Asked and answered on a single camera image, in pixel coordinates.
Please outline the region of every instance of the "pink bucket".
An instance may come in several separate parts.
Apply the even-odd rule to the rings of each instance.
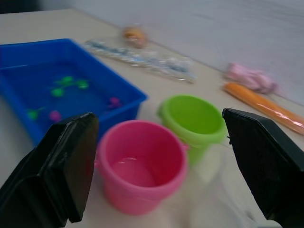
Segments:
[[[112,127],[97,154],[105,196],[126,214],[152,211],[180,187],[187,172],[185,146],[170,130],[149,121]]]

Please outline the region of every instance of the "white table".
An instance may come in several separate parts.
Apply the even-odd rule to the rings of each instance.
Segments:
[[[75,41],[82,43],[91,38],[114,37],[119,33],[117,28],[72,9],[2,14],[0,15],[0,21],[1,44],[56,38],[72,38]],[[176,53],[153,44],[151,44],[151,48],[166,52],[172,56],[178,56]],[[194,71],[198,75],[198,80],[196,83],[189,85],[154,76],[142,69],[132,68],[125,63],[117,62],[115,60],[104,57],[100,59],[148,94],[149,99],[144,102],[139,114],[139,119],[159,122],[160,120],[156,116],[156,110],[161,101],[166,97],[177,93],[189,93],[200,96],[212,102],[220,110],[223,108],[234,108],[262,115],[221,91],[220,87],[223,84],[221,73],[203,64],[194,63]],[[274,95],[271,96],[271,99],[281,106],[304,116],[304,107]],[[281,125],[280,127],[302,150],[304,150],[304,140],[301,136]],[[0,186],[32,147],[33,145],[25,129],[6,104],[3,97],[0,96]],[[248,186],[243,180],[238,170],[232,147],[228,144],[228,140],[225,140],[221,145],[213,146],[209,150],[203,163],[193,171],[199,174],[200,180],[202,180],[200,185],[206,185],[206,182],[211,180],[214,176],[218,164],[215,155],[219,152],[224,152],[228,158],[225,178],[228,183],[230,183],[229,188],[231,189],[231,192],[234,192],[237,200],[241,202],[242,208],[250,211],[259,224],[265,226],[271,224],[272,222],[266,221],[263,217]],[[83,221],[76,224],[68,224],[67,227],[189,227],[187,224],[182,224],[183,222],[181,221],[183,210],[185,210],[183,207],[187,206],[184,196],[187,195],[187,188],[189,186],[184,186],[180,192],[168,199],[163,206],[153,213],[147,216],[132,217],[123,215],[108,205],[103,198],[101,185],[102,180],[98,173],[95,172]]]

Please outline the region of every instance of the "blue plastic container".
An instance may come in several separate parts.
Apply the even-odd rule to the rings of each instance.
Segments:
[[[54,123],[49,114],[62,118],[93,112],[99,118],[99,137],[111,126],[135,119],[147,97],[114,71],[69,39],[0,45],[0,90],[25,125],[35,145]],[[72,78],[62,87],[63,78]],[[87,89],[77,86],[79,80]],[[61,97],[54,89],[64,92]],[[122,106],[111,107],[116,97]],[[37,119],[29,111],[39,110]]]

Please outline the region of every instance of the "pink toy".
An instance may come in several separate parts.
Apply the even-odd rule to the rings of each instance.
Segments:
[[[251,70],[239,64],[230,64],[226,78],[259,93],[279,93],[277,83],[264,75],[262,71]]]
[[[54,121],[54,122],[59,122],[62,120],[61,114],[59,111],[52,111],[49,114],[49,118],[50,120]]]
[[[104,193],[121,212],[152,211],[182,184],[186,150],[167,128],[131,120],[117,124],[97,147],[95,166],[104,178]]]
[[[110,108],[118,108],[122,106],[120,100],[117,97],[111,97],[110,102],[111,102],[111,104],[109,105]]]

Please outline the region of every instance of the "green bucket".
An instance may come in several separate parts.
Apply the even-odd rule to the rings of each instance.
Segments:
[[[210,145],[220,143],[227,132],[217,108],[196,96],[172,96],[162,103],[158,113],[162,124],[189,146],[190,166],[201,160]]]

